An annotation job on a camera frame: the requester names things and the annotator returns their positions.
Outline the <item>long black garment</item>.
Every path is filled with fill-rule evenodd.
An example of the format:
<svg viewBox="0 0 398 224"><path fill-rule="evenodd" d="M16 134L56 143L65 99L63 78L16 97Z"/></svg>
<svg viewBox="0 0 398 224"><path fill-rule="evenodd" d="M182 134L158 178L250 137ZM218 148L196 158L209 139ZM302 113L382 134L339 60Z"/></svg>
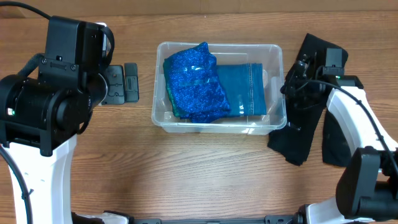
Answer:
<svg viewBox="0 0 398 224"><path fill-rule="evenodd" d="M320 116L326 107L327 99L312 106L296 107L297 99L287 100L287 124L269 133L267 146L279 152L285 160L295 166L301 166L308 158L313 135Z"/></svg>

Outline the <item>blue denim jeans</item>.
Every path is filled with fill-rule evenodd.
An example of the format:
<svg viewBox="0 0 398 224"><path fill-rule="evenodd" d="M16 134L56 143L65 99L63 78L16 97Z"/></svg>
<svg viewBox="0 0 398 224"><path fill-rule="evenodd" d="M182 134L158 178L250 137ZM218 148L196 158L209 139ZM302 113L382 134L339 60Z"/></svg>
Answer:
<svg viewBox="0 0 398 224"><path fill-rule="evenodd" d="M227 117L267 114L262 72L261 63L217 66L231 108Z"/></svg>

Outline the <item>blue sequin fabric bundle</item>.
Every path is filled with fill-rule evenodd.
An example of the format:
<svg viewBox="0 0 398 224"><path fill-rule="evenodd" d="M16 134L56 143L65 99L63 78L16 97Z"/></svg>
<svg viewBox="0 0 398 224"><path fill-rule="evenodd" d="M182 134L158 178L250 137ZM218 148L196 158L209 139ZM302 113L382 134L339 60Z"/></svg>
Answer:
<svg viewBox="0 0 398 224"><path fill-rule="evenodd" d="M231 111L206 42L169 56L163 70L174 116L210 123Z"/></svg>

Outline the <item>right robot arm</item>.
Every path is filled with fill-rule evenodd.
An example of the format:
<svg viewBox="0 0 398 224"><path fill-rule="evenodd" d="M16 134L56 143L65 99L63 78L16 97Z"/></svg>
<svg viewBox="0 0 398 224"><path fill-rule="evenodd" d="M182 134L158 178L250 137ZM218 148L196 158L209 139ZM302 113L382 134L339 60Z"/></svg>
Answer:
<svg viewBox="0 0 398 224"><path fill-rule="evenodd" d="M281 88L287 99L287 125L272 134L270 147L289 162L302 163L324 118L323 148L342 155L345 162L335 195L301 206L293 223L397 218L397 143L373 113L359 78L345 75L347 58L337 48L302 53Z"/></svg>

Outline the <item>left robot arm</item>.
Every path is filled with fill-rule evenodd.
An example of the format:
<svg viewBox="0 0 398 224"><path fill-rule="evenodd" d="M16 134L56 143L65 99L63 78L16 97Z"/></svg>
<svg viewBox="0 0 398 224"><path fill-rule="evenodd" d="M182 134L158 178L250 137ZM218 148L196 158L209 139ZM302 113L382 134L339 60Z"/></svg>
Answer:
<svg viewBox="0 0 398 224"><path fill-rule="evenodd" d="M18 223L133 223L106 210L71 210L70 176L77 137L108 92L111 54L67 61L35 54L1 80L1 156L11 173Z"/></svg>

